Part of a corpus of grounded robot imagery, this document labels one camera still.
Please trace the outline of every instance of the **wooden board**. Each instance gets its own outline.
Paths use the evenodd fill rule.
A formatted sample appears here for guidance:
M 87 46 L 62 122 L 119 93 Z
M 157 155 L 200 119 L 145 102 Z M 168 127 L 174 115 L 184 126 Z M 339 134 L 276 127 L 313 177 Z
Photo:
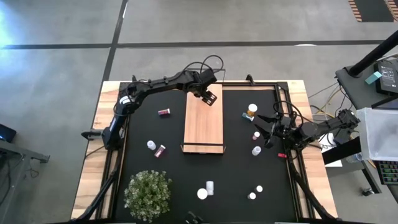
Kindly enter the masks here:
M 217 100 L 212 106 L 204 103 L 192 93 L 187 94 L 185 113 L 185 134 L 183 152 L 224 153 L 224 146 L 203 146 L 205 144 L 224 144 L 223 140 L 223 86 L 212 84 L 208 87 Z
M 256 82 L 287 82 L 289 86 L 291 102 L 297 106 L 302 115 L 308 119 L 312 118 L 310 104 L 308 102 L 307 93 L 303 80 L 271 80 Z M 103 129 L 109 125 L 113 118 L 113 106 L 118 96 L 119 81 L 108 81 L 103 83 L 101 96 L 99 98 L 98 107 L 95 114 L 94 128 Z M 246 89 L 249 86 L 225 86 L 223 89 L 240 88 Z M 252 88 L 261 89 L 263 86 L 255 86 Z M 91 142 L 88 145 L 87 153 L 101 146 L 100 142 Z M 100 150 L 93 157 L 86 159 L 83 164 L 83 170 L 80 177 L 78 192 L 73 206 L 71 218 L 77 218 L 81 215 L 86 207 L 93 201 L 95 195 L 100 189 L 102 173 L 104 171 L 105 150 Z M 308 184 L 319 202 L 333 216 L 337 217 L 336 207 L 331 194 L 328 176 L 326 174 L 325 164 L 323 163 L 322 154 L 315 147 L 307 147 L 303 150 L 303 159 L 305 163 L 305 171 L 307 173 Z M 305 196 L 302 191 L 299 192 L 302 210 L 307 214 L 307 206 Z

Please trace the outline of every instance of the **concrete floor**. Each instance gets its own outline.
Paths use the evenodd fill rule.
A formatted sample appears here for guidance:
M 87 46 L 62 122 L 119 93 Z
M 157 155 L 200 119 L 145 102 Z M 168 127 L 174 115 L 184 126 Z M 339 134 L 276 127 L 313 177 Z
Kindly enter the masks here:
M 121 0 L 3 0 L 0 45 L 111 43 Z M 119 43 L 385 39 L 396 23 L 356 22 L 347 0 L 130 0 Z M 226 80 L 302 79 L 308 95 L 335 82 L 335 70 L 375 45 L 118 49 L 110 80 L 160 78 L 218 54 Z M 50 154 L 40 175 L 17 196 L 10 223 L 64 222 L 70 217 L 109 49 L 0 50 L 0 123 L 16 144 Z M 324 104 L 330 91 L 310 99 Z M 331 101 L 334 113 L 342 96 Z M 330 178 L 340 217 L 396 223 L 390 192 L 364 198 L 361 172 Z

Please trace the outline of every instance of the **white bottle cap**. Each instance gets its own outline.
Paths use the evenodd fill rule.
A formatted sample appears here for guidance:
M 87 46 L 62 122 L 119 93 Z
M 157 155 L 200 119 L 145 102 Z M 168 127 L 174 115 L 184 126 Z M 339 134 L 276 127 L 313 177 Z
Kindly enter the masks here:
M 262 187 L 261 187 L 260 185 L 258 185 L 258 186 L 256 187 L 256 191 L 259 192 L 259 193 L 262 192 Z
M 249 105 L 249 111 L 256 112 L 257 111 L 257 105 L 254 103 Z
M 208 195 L 214 195 L 214 182 L 206 181 L 206 190 Z
M 198 198 L 203 200 L 207 198 L 207 190 L 206 189 L 199 189 L 198 190 Z
M 254 156 L 260 154 L 261 152 L 261 147 L 260 146 L 256 146 L 254 147 L 254 149 L 251 151 L 251 154 L 253 154 Z
M 156 145 L 153 141 L 148 141 L 147 142 L 147 146 L 150 150 L 155 150 L 156 149 Z
M 251 192 L 251 193 L 248 195 L 248 199 L 251 199 L 251 200 L 256 199 L 256 194 L 253 193 L 253 192 Z

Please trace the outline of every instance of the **red tag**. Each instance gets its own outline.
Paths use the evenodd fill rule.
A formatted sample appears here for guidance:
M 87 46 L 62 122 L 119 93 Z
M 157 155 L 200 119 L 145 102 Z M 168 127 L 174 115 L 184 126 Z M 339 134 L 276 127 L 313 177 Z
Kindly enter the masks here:
M 285 154 L 283 154 L 283 153 L 278 153 L 278 156 L 281 157 L 281 158 L 287 158 L 287 156 Z

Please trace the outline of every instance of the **green plant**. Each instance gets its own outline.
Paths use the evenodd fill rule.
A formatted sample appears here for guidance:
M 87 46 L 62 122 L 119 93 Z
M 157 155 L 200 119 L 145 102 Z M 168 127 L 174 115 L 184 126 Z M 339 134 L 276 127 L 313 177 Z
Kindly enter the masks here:
M 166 179 L 166 172 L 142 171 L 132 175 L 129 186 L 124 190 L 125 208 L 130 214 L 140 220 L 152 222 L 160 214 L 168 212 L 171 192 Z

